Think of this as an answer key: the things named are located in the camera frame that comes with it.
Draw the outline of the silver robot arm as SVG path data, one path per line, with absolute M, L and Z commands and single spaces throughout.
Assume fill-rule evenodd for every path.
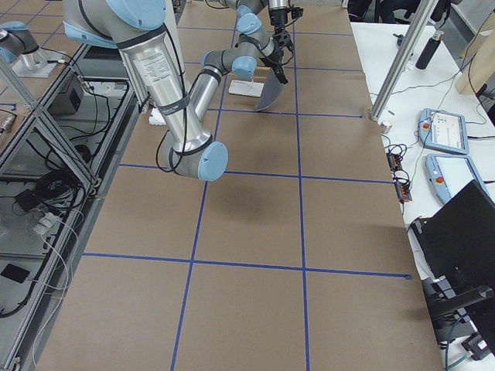
M 218 6 L 213 5 L 214 1 L 205 1 L 205 3 L 214 9 L 233 9 L 239 16 L 243 15 L 244 9 L 249 9 L 257 15 L 267 8 L 270 23 L 274 30 L 284 30 L 302 17 L 304 12 L 303 8 L 295 6 L 292 1 L 286 0 L 219 0 L 217 1 Z
M 166 20 L 164 1 L 65 1 L 63 25 L 79 43 L 116 49 L 142 102 L 152 101 L 168 128 L 155 160 L 164 172 L 211 182 L 228 163 L 227 147 L 215 141 L 202 120 L 221 80 L 229 73 L 249 79 L 259 63 L 285 84 L 284 51 L 293 51 L 286 27 L 302 9 L 289 1 L 223 1 L 237 13 L 237 44 L 207 53 L 191 88 Z

